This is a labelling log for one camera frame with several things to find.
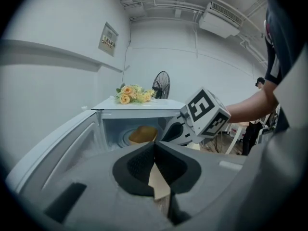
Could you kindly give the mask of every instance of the cable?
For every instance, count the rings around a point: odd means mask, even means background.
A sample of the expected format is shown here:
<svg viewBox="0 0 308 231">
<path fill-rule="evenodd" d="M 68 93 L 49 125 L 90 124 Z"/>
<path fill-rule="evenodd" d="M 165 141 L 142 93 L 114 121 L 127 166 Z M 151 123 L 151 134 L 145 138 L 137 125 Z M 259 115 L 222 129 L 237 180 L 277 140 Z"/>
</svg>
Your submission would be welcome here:
<svg viewBox="0 0 308 231">
<path fill-rule="evenodd" d="M 126 51 L 125 51 L 124 68 L 123 68 L 121 85 L 123 84 L 123 78 L 124 78 L 124 72 L 125 72 L 125 66 L 126 66 L 126 54 L 127 54 L 127 50 L 128 50 L 130 43 L 131 43 L 131 22 L 129 22 L 129 38 L 130 38 L 129 43 L 128 43 L 128 46 L 127 46 Z"/>
</svg>

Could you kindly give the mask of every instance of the person's arm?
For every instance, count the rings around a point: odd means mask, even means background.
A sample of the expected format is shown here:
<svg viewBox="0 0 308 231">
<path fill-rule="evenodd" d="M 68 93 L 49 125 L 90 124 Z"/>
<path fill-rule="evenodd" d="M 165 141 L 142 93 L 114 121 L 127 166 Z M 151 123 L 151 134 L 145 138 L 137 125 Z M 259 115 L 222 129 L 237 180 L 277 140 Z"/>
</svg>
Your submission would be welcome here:
<svg viewBox="0 0 308 231">
<path fill-rule="evenodd" d="M 227 106 L 231 114 L 229 123 L 254 121 L 271 113 L 278 105 L 273 93 L 276 87 L 276 84 L 266 80 L 261 91 L 241 103 Z"/>
</svg>

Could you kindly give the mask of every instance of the ceiling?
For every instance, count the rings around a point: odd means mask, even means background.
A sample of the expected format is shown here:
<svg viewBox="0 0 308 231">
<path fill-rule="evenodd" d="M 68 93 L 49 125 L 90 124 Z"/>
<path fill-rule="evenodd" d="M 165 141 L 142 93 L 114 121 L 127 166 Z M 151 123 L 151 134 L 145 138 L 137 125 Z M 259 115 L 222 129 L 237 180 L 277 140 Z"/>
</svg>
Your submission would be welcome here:
<svg viewBox="0 0 308 231">
<path fill-rule="evenodd" d="M 261 54 L 258 61 L 267 66 L 267 50 L 264 41 L 263 24 L 267 0 L 120 0 L 131 21 L 150 17 L 166 17 L 193 21 L 194 10 L 204 11 L 211 1 L 224 6 L 244 20 L 239 28 L 241 36 L 250 42 L 251 47 Z"/>
</svg>

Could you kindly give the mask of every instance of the black shirt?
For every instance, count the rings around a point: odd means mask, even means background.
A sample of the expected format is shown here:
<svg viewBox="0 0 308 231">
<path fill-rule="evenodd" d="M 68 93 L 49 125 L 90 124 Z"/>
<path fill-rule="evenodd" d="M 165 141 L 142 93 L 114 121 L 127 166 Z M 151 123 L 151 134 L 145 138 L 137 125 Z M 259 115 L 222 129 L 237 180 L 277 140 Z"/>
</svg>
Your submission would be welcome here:
<svg viewBox="0 0 308 231">
<path fill-rule="evenodd" d="M 265 79 L 279 85 L 297 60 L 304 40 L 299 37 L 299 32 L 289 14 L 277 0 L 268 0 L 264 29 L 268 49 L 268 69 Z M 275 132 L 284 131 L 288 127 L 282 107 Z"/>
</svg>

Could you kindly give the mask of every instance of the table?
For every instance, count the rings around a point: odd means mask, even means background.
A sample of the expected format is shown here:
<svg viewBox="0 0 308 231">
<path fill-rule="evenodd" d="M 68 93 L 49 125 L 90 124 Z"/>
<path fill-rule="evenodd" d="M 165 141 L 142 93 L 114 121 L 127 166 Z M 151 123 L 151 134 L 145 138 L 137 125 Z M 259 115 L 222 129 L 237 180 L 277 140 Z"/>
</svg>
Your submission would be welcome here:
<svg viewBox="0 0 308 231">
<path fill-rule="evenodd" d="M 236 123 L 236 124 L 239 126 L 239 128 L 237 129 L 236 134 L 234 136 L 234 139 L 232 140 L 232 143 L 230 144 L 229 148 L 227 149 L 226 154 L 229 154 L 232 151 L 237 139 L 239 138 L 239 136 L 242 132 L 242 129 L 249 126 L 249 122 L 239 122 L 239 123 Z M 227 134 L 229 134 L 230 131 L 231 131 L 231 123 L 228 125 L 227 129 L 228 129 Z"/>
</svg>

